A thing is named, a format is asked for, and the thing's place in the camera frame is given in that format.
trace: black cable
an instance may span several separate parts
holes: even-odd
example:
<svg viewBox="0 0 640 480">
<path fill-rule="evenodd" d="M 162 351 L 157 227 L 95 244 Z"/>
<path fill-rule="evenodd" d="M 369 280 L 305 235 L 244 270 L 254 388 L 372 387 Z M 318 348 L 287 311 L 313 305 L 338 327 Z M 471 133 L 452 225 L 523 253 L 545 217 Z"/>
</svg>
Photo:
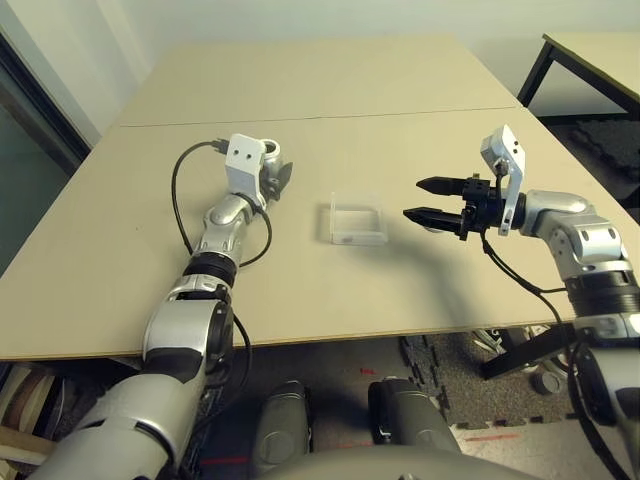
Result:
<svg viewBox="0 0 640 480">
<path fill-rule="evenodd" d="M 513 268 L 511 268 L 507 264 L 507 262 L 505 262 L 504 260 L 502 260 L 502 258 L 500 258 L 500 256 L 496 253 L 496 251 L 493 249 L 493 247 L 491 246 L 491 244 L 487 240 L 486 232 L 480 232 L 480 239 L 482 240 L 482 249 L 483 249 L 484 253 L 486 253 L 489 256 L 491 261 L 493 263 L 495 263 L 496 266 L 500 270 L 502 270 L 507 276 L 509 276 L 511 279 L 513 279 L 516 283 L 518 283 L 525 290 L 533 293 L 534 295 L 540 294 L 540 293 L 564 292 L 564 291 L 567 290 L 564 287 L 544 289 L 544 288 L 540 288 L 537 285 L 534 285 L 533 283 L 525 280 Z"/>
<path fill-rule="evenodd" d="M 271 246 L 271 240 L 273 240 L 273 229 L 271 228 L 271 220 L 269 220 L 269 215 L 267 215 L 267 212 L 265 212 L 262 208 L 258 210 L 258 213 L 262 215 L 262 218 L 264 218 L 264 223 L 267 226 L 267 243 L 258 255 L 250 260 L 247 260 L 246 262 L 242 262 L 240 264 L 241 267 L 246 267 L 247 265 L 251 265 L 253 262 L 257 262 L 258 260 L 260 260 L 269 250 L 269 247 Z"/>
<path fill-rule="evenodd" d="M 184 152 L 182 152 L 182 155 L 180 155 L 180 157 L 176 161 L 176 164 L 173 167 L 173 173 L 171 174 L 171 203 L 173 205 L 173 214 L 176 218 L 176 223 L 178 224 L 180 237 L 182 237 L 182 242 L 184 243 L 184 246 L 187 248 L 189 255 L 193 255 L 193 247 L 191 246 L 191 242 L 189 242 L 189 237 L 187 237 L 187 232 L 185 231 L 184 225 L 182 223 L 182 217 L 180 216 L 180 208 L 178 207 L 178 195 L 177 195 L 176 184 L 178 179 L 178 172 L 180 171 L 180 166 L 182 165 L 182 162 L 185 161 L 185 159 L 189 156 L 189 154 L 191 154 L 192 152 L 194 152 L 195 150 L 201 147 L 206 147 L 206 146 L 215 147 L 216 142 L 199 142 L 194 145 L 191 145 Z M 245 267 L 247 265 L 251 265 L 252 263 L 260 260 L 267 253 L 267 251 L 269 250 L 269 247 L 271 246 L 271 241 L 273 240 L 273 229 L 271 227 L 271 221 L 269 220 L 269 215 L 267 215 L 267 212 L 264 209 L 256 206 L 255 203 L 246 195 L 242 195 L 238 193 L 236 193 L 236 195 L 246 200 L 251 205 L 251 208 L 254 210 L 254 212 L 257 212 L 262 216 L 262 218 L 264 219 L 264 223 L 267 225 L 266 245 L 264 246 L 262 251 L 258 253 L 255 257 L 253 257 L 250 260 L 247 260 L 246 262 L 242 262 L 240 264 L 241 267 Z"/>
<path fill-rule="evenodd" d="M 242 325 L 242 322 L 236 315 L 233 316 L 233 323 L 235 323 L 236 326 L 238 327 L 238 330 L 240 330 L 240 334 L 242 335 L 245 352 L 246 352 L 246 359 L 245 359 L 245 365 L 244 365 L 244 372 L 242 374 L 242 380 L 240 380 L 240 383 L 238 384 L 238 387 L 236 388 L 235 392 L 229 398 L 229 400 L 224 403 L 224 405 L 218 408 L 215 412 L 210 413 L 206 417 L 203 417 L 196 424 L 196 426 L 193 428 L 193 435 L 196 435 L 197 433 L 201 432 L 222 412 L 224 412 L 231 405 L 233 405 L 233 403 L 238 400 L 238 398 L 244 391 L 245 387 L 247 386 L 247 382 L 249 381 L 249 371 L 251 370 L 251 364 L 253 362 L 253 350 L 251 347 L 251 340 L 249 339 L 249 335 L 247 334 L 247 331 L 245 330 L 244 325 Z"/>
<path fill-rule="evenodd" d="M 194 479 L 194 477 L 191 474 L 191 472 L 184 465 L 180 465 L 178 467 L 178 472 L 177 473 L 178 474 L 176 475 L 176 477 L 179 480 L 193 480 Z"/>
<path fill-rule="evenodd" d="M 555 293 L 555 292 L 563 291 L 566 289 L 556 288 L 551 290 L 542 290 L 536 287 L 535 285 L 533 285 L 532 283 L 528 282 L 527 280 L 522 278 L 520 275 L 518 275 L 509 265 L 507 265 L 506 262 L 504 262 L 504 260 L 502 260 L 498 256 L 498 254 L 495 252 L 495 250 L 491 247 L 491 245 L 487 241 L 485 232 L 481 232 L 480 237 L 482 238 L 483 250 L 489 256 L 489 258 L 493 261 L 493 263 L 495 263 L 496 266 L 500 270 L 502 270 L 508 277 L 510 277 L 516 283 L 518 283 L 518 285 L 520 285 L 522 288 L 524 288 L 531 294 L 535 295 L 541 302 L 543 302 L 549 308 L 549 310 L 551 310 L 551 313 L 553 314 L 553 317 L 555 318 L 556 323 L 560 328 L 560 335 L 562 336 L 562 339 L 563 339 L 565 355 L 567 356 L 567 359 L 569 362 L 569 367 L 567 372 L 567 389 L 569 390 L 569 399 L 571 400 L 571 406 L 573 407 L 578 417 L 578 421 L 580 422 L 582 431 L 584 435 L 587 437 L 587 440 L 589 441 L 591 448 L 594 450 L 596 455 L 598 455 L 598 457 L 600 458 L 604 466 L 607 468 L 607 470 L 609 470 L 611 475 L 616 480 L 629 480 L 629 477 L 624 472 L 624 470 L 622 470 L 622 467 L 620 467 L 620 464 L 613 457 L 611 450 L 609 450 L 609 447 L 607 447 L 607 444 L 604 442 L 604 440 L 602 439 L 602 436 L 600 435 L 595 425 L 587 415 L 587 412 L 584 409 L 584 406 L 582 404 L 582 399 L 579 396 L 578 385 L 576 383 L 576 379 L 574 376 L 573 367 L 575 365 L 575 355 L 576 355 L 576 352 L 578 351 L 580 343 L 578 343 L 576 347 L 573 349 L 573 352 L 571 352 L 571 345 L 567 338 L 566 332 L 564 331 L 564 327 L 562 325 L 562 318 L 560 317 L 558 310 L 556 310 L 556 308 L 553 306 L 553 304 L 549 300 L 547 300 L 545 297 L 542 296 L 543 293 Z"/>
<path fill-rule="evenodd" d="M 189 242 L 189 237 L 187 237 L 187 232 L 185 231 L 184 225 L 182 224 L 182 218 L 180 217 L 180 209 L 178 208 L 178 198 L 176 194 L 176 181 L 178 179 L 178 172 L 180 171 L 180 166 L 182 165 L 182 162 L 185 161 L 185 159 L 189 156 L 189 154 L 191 154 L 192 152 L 194 152 L 195 150 L 201 147 L 215 147 L 215 146 L 216 146 L 215 142 L 199 142 L 199 143 L 196 143 L 195 145 L 191 145 L 184 152 L 182 152 L 182 155 L 180 155 L 180 157 L 178 157 L 178 160 L 176 161 L 176 164 L 173 167 L 173 173 L 171 174 L 171 203 L 173 204 L 173 214 L 176 217 L 176 223 L 178 224 L 178 230 L 180 231 L 182 242 L 184 243 L 184 246 L 187 247 L 187 251 L 189 252 L 189 255 L 193 254 L 193 247 Z"/>
<path fill-rule="evenodd" d="M 582 427 L 582 431 L 584 432 L 591 448 L 596 452 L 596 455 L 600 457 L 602 463 L 609 473 L 616 480 L 630 480 L 629 476 L 622 469 L 617 460 L 613 457 L 611 450 L 607 447 L 607 444 L 602 439 L 600 432 L 596 429 L 593 422 L 589 419 L 587 412 L 582 403 L 582 399 L 580 398 L 580 393 L 578 391 L 578 382 L 574 375 L 574 367 L 576 363 L 576 355 L 578 349 L 582 346 L 582 342 L 578 342 L 573 349 L 573 352 L 569 356 L 569 371 L 567 372 L 567 389 L 569 390 L 569 398 L 571 400 L 571 405 L 578 416 L 578 421 L 580 422 L 580 426 Z"/>
</svg>

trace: black metal table frame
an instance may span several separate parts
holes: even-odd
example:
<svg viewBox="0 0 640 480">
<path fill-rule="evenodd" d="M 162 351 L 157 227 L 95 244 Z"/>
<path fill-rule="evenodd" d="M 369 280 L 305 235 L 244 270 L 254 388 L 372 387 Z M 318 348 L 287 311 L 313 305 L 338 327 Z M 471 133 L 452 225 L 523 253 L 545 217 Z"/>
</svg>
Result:
<svg viewBox="0 0 640 480">
<path fill-rule="evenodd" d="M 540 54 L 536 59 L 527 79 L 518 93 L 518 100 L 527 107 L 533 96 L 538 91 L 542 80 L 549 71 L 551 64 L 556 61 L 571 73 L 581 78 L 604 96 L 617 103 L 629 112 L 634 118 L 640 118 L 640 100 L 629 95 L 606 78 L 589 69 L 562 49 L 554 46 L 548 40 L 545 41 Z"/>
<path fill-rule="evenodd" d="M 576 333 L 571 323 L 563 323 L 562 326 L 554 325 L 546 332 L 528 340 L 492 360 L 480 365 L 480 372 L 485 380 L 500 377 L 515 370 L 521 370 L 527 365 L 542 362 L 548 358 L 557 356 L 564 351 L 569 342 L 576 341 Z"/>
</svg>

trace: clear plastic container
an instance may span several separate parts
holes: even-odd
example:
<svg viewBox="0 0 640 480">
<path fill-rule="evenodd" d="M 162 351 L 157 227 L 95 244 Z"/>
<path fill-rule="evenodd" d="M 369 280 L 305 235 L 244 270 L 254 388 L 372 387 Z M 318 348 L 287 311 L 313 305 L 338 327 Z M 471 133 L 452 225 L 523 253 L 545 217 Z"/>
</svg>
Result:
<svg viewBox="0 0 640 480">
<path fill-rule="evenodd" d="M 331 243 L 383 245 L 387 239 L 387 228 L 377 195 L 331 194 Z"/>
</svg>

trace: table surface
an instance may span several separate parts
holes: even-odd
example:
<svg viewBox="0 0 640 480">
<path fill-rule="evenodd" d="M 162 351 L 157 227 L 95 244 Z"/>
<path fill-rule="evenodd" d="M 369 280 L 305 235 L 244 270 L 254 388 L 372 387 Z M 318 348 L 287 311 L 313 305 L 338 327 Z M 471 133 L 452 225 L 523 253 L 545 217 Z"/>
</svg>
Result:
<svg viewBox="0 0 640 480">
<path fill-rule="evenodd" d="M 543 38 L 640 101 L 640 32 L 545 33 Z"/>
<path fill-rule="evenodd" d="M 461 242 L 402 215 L 421 205 L 459 212 L 460 198 L 428 194 L 415 182 L 473 172 L 489 178 L 480 142 L 503 123 L 527 152 L 524 190 L 589 198 L 619 228 L 637 267 L 638 226 L 524 108 L 114 127 L 0 279 L 0 357 L 138 353 L 150 314 L 187 263 L 169 195 L 175 160 L 195 142 L 235 132 L 277 139 L 294 162 L 290 185 L 270 209 L 271 250 L 241 270 L 233 292 L 255 344 L 550 322 L 546 307 L 482 254 L 477 235 Z M 201 149 L 184 164 L 179 202 L 192 241 L 225 188 L 224 156 L 214 149 Z M 333 191 L 379 195 L 389 243 L 330 244 Z M 262 221 L 250 225 L 246 258 L 265 236 Z M 533 283 L 561 285 L 542 241 L 517 232 L 503 238 L 493 231 L 489 238 Z M 573 318 L 564 294 L 551 298 L 563 317 Z"/>
<path fill-rule="evenodd" d="M 117 125 L 520 106 L 447 34 L 191 44 L 162 59 Z"/>
</svg>

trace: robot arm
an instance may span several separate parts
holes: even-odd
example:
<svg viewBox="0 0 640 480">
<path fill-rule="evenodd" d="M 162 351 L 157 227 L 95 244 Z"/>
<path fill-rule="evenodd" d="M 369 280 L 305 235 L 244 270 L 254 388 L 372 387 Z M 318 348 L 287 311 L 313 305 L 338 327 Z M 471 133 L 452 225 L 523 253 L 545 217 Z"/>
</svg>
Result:
<svg viewBox="0 0 640 480">
<path fill-rule="evenodd" d="M 418 186 L 439 195 L 460 195 L 460 215 L 431 208 L 404 214 L 425 228 L 468 232 L 519 229 L 547 244 L 576 313 L 580 340 L 575 362 L 583 399 L 602 425 L 617 425 L 636 476 L 640 472 L 640 288 L 619 232 L 587 200 L 569 193 L 519 192 L 524 153 L 507 126 L 482 143 L 481 153 L 499 179 L 513 172 L 506 195 L 477 175 L 431 177 Z"/>
<path fill-rule="evenodd" d="M 142 371 L 100 398 L 34 479 L 153 479 L 180 465 L 206 376 L 232 349 L 231 290 L 246 227 L 279 199 L 291 164 L 273 140 L 236 134 L 226 170 L 229 194 L 206 213 L 187 267 L 147 325 Z"/>
</svg>

